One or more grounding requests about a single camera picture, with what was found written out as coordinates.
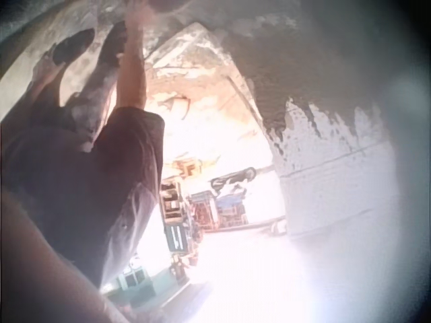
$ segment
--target man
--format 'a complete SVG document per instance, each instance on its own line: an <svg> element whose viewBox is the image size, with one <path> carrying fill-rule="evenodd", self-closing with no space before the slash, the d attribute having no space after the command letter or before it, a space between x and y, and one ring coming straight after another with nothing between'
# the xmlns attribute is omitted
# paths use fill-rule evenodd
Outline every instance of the man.
<svg viewBox="0 0 431 323"><path fill-rule="evenodd" d="M30 88L31 95L18 104L18 111L28 112L31 106L37 113L2 122L2 231L7 230L1 243L2 318L6 322L30 318L33 322L126 322L93 286L100 288L124 269L158 203L164 122L143 111L143 28L152 16L146 1L130 1L121 64L121 42L120 46L109 42L110 37L120 40L118 24L104 44L107 49L102 48L88 93L84 88L84 95L77 97L82 100L74 98L75 104L62 112L41 113L41 106L51 112L58 108L62 73L79 56L68 58L64 44L54 48L41 64L51 66L43 73L44 81L38 80L37 90ZM57 50L61 46L66 50L62 59ZM89 93L96 93L105 77L116 73L117 104L97 136L103 106L95 104L96 111L86 111L92 109ZM99 88L92 81L101 83ZM103 90L107 97L110 91ZM88 122L89 115L99 118ZM91 151L84 151L89 142Z"/></svg>

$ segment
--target hand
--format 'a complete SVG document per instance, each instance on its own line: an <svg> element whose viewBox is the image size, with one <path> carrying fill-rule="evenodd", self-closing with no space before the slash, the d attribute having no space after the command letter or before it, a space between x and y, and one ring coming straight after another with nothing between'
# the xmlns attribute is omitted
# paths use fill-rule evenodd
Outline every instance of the hand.
<svg viewBox="0 0 431 323"><path fill-rule="evenodd" d="M54 44L48 51L46 51L42 55L42 58L34 66L32 83L38 85L49 84L55 79L61 69L65 66L64 63L55 65L53 61L53 53L56 45L57 44Z"/></svg>
<svg viewBox="0 0 431 323"><path fill-rule="evenodd" d="M128 0L125 15L127 33L142 30L154 22L155 17L148 0Z"/></svg>

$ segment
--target bright light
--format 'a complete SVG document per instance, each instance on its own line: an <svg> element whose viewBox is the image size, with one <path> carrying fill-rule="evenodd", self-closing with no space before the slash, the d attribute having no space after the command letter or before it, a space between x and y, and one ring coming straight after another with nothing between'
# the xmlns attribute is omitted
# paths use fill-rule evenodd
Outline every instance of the bright light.
<svg viewBox="0 0 431 323"><path fill-rule="evenodd" d="M192 282L207 280L213 291L189 322L311 322L301 261L287 239L234 236L202 246Z"/></svg>

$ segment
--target floor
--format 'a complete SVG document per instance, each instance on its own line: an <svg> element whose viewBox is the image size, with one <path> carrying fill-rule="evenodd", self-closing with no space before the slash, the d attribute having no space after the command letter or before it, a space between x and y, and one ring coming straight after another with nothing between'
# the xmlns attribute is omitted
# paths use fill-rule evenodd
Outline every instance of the floor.
<svg viewBox="0 0 431 323"><path fill-rule="evenodd" d="M304 279L287 243L268 229L206 234L192 283L166 313L190 323L309 322Z"/></svg>

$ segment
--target leg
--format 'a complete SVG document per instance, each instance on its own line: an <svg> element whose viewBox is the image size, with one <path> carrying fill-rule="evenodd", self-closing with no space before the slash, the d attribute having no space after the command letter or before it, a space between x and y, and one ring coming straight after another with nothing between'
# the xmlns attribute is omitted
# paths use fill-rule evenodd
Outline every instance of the leg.
<svg viewBox="0 0 431 323"><path fill-rule="evenodd" d="M1 123L5 147L21 131L38 124L52 124L59 109L60 84L66 68L93 42L94 30L84 30L54 45L33 70L26 93Z"/></svg>
<svg viewBox="0 0 431 323"><path fill-rule="evenodd" d="M76 131L93 142L108 112L109 98L119 76L119 55L126 42L124 22L119 22L109 32L99 59L81 93L66 103L66 109L74 120Z"/></svg>

